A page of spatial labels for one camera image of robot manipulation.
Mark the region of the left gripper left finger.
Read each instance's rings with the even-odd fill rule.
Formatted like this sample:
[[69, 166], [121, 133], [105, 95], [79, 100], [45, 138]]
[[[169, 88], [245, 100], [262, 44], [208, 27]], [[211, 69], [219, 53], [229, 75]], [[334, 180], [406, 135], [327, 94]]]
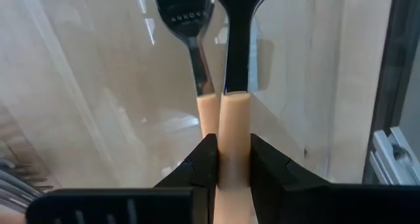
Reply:
[[154, 187], [58, 189], [31, 202], [26, 224], [213, 224], [217, 162], [208, 134]]

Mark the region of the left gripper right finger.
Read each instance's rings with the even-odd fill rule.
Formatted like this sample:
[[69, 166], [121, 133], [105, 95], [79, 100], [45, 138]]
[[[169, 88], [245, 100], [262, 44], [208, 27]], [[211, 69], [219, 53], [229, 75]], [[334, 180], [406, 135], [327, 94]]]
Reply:
[[420, 187], [330, 183], [251, 135], [259, 224], [420, 224]]

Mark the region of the orange handled fork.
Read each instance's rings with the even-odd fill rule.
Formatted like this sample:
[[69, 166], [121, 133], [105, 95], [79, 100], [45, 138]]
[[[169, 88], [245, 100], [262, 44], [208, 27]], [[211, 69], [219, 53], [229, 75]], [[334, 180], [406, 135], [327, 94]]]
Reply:
[[5, 158], [0, 158], [0, 179], [36, 196], [54, 190], [54, 186], [47, 184], [48, 179], [35, 171], [32, 164], [14, 163]]
[[9, 208], [19, 213], [25, 213], [28, 206], [37, 196], [22, 192], [14, 187], [0, 186], [0, 207]]

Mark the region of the orange handled black spoon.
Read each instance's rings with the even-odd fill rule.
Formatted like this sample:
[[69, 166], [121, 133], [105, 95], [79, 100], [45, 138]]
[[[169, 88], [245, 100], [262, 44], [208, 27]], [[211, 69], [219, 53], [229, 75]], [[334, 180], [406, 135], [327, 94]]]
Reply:
[[218, 0], [228, 18], [224, 87], [220, 98], [214, 224], [249, 218], [249, 54], [253, 17], [264, 0]]

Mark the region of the clear plastic bin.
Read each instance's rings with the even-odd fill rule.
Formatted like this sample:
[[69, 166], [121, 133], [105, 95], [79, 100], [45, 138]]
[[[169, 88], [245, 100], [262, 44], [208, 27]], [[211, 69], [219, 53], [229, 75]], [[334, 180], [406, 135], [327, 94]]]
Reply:
[[[362, 180], [392, 0], [265, 0], [251, 130]], [[199, 143], [185, 45], [154, 0], [0, 0], [0, 145], [55, 187], [148, 187]]]

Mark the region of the silver aluminium bracket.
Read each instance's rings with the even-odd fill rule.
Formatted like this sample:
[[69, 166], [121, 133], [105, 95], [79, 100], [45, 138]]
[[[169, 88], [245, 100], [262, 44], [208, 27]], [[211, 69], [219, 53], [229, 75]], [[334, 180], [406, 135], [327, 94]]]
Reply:
[[380, 184], [420, 186], [420, 143], [411, 146], [399, 127], [376, 131], [372, 142], [369, 162]]

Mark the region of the black aluminium table frame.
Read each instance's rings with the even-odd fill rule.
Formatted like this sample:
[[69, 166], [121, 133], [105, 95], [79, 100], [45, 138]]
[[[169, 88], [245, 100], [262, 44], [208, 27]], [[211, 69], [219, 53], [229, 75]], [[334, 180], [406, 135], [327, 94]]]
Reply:
[[420, 0], [392, 0], [369, 139], [400, 123], [420, 38]]

